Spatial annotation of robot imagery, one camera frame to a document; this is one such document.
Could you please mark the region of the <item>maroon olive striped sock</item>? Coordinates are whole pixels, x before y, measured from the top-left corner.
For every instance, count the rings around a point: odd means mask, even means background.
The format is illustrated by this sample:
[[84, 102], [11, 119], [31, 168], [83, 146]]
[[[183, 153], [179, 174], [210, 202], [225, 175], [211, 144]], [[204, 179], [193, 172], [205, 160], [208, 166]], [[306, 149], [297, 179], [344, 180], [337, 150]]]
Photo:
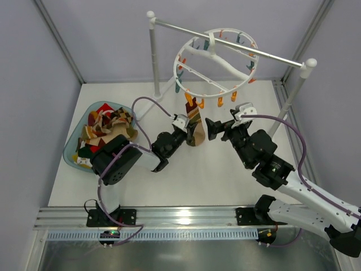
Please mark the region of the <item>maroon olive striped sock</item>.
[[186, 112], [187, 117], [190, 120], [190, 124], [194, 127], [191, 139], [187, 141], [187, 144], [191, 147], [197, 147], [205, 141], [205, 130], [202, 125], [199, 107], [195, 102], [193, 102], [192, 105], [187, 102]]

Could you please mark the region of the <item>beige patchwork argyle sock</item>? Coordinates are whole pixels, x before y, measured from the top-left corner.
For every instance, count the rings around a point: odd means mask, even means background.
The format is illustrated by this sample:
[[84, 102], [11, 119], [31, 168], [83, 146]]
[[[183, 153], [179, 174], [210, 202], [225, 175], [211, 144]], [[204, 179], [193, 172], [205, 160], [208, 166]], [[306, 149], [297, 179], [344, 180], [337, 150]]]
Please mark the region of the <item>beige patchwork argyle sock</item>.
[[111, 140], [115, 139], [119, 135], [122, 135], [126, 139], [133, 141], [137, 138], [138, 131], [134, 129], [133, 126], [130, 124], [125, 124], [125, 123], [116, 124], [112, 128], [112, 131], [109, 134], [104, 135], [102, 137], [90, 139], [88, 144], [93, 146], [98, 146], [100, 145], [101, 141], [104, 143], [109, 143]]

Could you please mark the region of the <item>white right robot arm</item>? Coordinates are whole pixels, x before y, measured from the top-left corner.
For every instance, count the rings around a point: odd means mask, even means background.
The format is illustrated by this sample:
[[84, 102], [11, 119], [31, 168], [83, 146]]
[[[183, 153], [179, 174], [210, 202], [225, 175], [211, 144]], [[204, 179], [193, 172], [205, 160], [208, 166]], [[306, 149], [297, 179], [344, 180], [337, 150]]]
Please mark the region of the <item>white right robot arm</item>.
[[306, 208], [291, 206], [269, 195], [262, 195], [253, 210], [262, 223], [281, 222], [297, 226], [326, 239], [337, 251], [360, 256], [360, 208], [337, 199], [308, 181], [294, 167], [276, 156], [277, 145], [260, 129], [248, 133], [250, 123], [237, 124], [205, 120], [209, 140], [222, 133], [230, 141], [246, 169], [264, 187], [292, 197]]

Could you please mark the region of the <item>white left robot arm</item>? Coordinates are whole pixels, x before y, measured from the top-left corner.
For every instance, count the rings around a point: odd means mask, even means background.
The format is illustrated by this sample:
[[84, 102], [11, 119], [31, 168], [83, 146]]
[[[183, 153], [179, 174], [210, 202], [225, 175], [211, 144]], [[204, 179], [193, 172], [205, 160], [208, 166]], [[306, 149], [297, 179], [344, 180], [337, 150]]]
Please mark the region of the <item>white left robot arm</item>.
[[185, 129], [173, 125], [173, 128], [172, 133], [160, 133], [149, 150], [120, 135], [93, 155], [90, 163], [98, 177], [98, 202], [89, 215], [93, 221], [99, 218], [107, 224], [123, 224], [120, 220], [120, 202], [112, 186], [120, 182], [135, 165], [155, 173], [163, 170], [169, 164], [168, 158], [183, 142], [191, 140], [196, 125], [188, 124]]

